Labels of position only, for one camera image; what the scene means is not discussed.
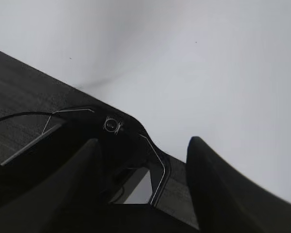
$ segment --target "silver edge strip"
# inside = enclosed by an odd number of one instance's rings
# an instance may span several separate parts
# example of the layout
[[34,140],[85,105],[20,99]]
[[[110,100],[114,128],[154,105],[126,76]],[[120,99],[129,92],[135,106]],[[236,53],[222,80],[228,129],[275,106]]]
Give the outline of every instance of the silver edge strip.
[[[55,114],[55,113],[66,113],[66,112],[77,112],[77,111],[90,111],[90,112],[92,112],[92,113],[95,113],[92,109],[84,108],[84,109],[58,110],[58,111],[53,112],[53,114]],[[46,123],[45,126],[44,126],[44,129],[43,129],[43,131],[42,131],[42,134],[44,133],[45,129],[47,128],[47,125],[48,125],[50,119],[51,119],[51,116],[48,118],[48,121],[47,121],[47,123]]]
[[59,127],[61,127],[61,124],[56,124],[54,127],[50,128],[49,130],[47,130],[45,133],[41,134],[40,136],[38,136],[36,139],[34,139],[33,141],[31,141],[30,143],[28,143],[27,145],[25,145],[22,149],[20,149],[19,151],[17,151],[16,153],[14,153],[10,158],[6,159],[5,161],[3,161],[2,163],[0,163],[1,166],[6,165],[8,162],[12,161],[13,159],[15,159],[16,157],[18,157],[22,152],[24,152],[26,149],[30,148],[32,145],[34,145],[36,142],[40,141],[41,139],[45,138],[46,136],[48,136],[50,133],[54,132],[55,130],[57,130]]
[[157,194],[157,191],[158,191],[158,189],[159,189],[159,187],[160,187],[160,185],[161,185],[161,183],[162,183],[162,181],[163,181],[163,179],[164,179],[164,177],[165,177],[165,170],[166,170],[166,169],[165,169],[165,166],[164,166],[163,162],[161,161],[160,157],[158,156],[158,154],[157,154],[156,151],[154,150],[152,144],[150,143],[149,139],[148,139],[146,136],[142,135],[142,134],[139,134],[139,136],[141,136],[141,137],[143,137],[143,138],[145,138],[145,139],[147,140],[148,144],[151,146],[152,150],[153,150],[154,153],[156,154],[156,157],[159,159],[159,161],[160,161],[160,163],[161,163],[161,165],[162,165],[162,167],[163,167],[163,175],[162,175],[162,178],[161,178],[161,180],[160,180],[160,182],[159,182],[159,185],[157,186],[157,189],[155,190],[155,193],[154,193],[154,195],[153,195],[153,197],[152,197],[152,199],[151,199],[151,201],[150,201],[150,204],[152,205],[153,200],[154,200],[154,198],[155,198],[155,196],[156,196],[156,194]]

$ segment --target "dark wood grain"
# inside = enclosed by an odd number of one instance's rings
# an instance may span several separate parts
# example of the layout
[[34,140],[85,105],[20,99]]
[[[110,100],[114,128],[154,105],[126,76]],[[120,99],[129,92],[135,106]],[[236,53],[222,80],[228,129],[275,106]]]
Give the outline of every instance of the dark wood grain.
[[[97,99],[0,52],[0,117],[98,103]],[[46,116],[22,116],[1,122],[0,162],[36,138],[46,120]]]

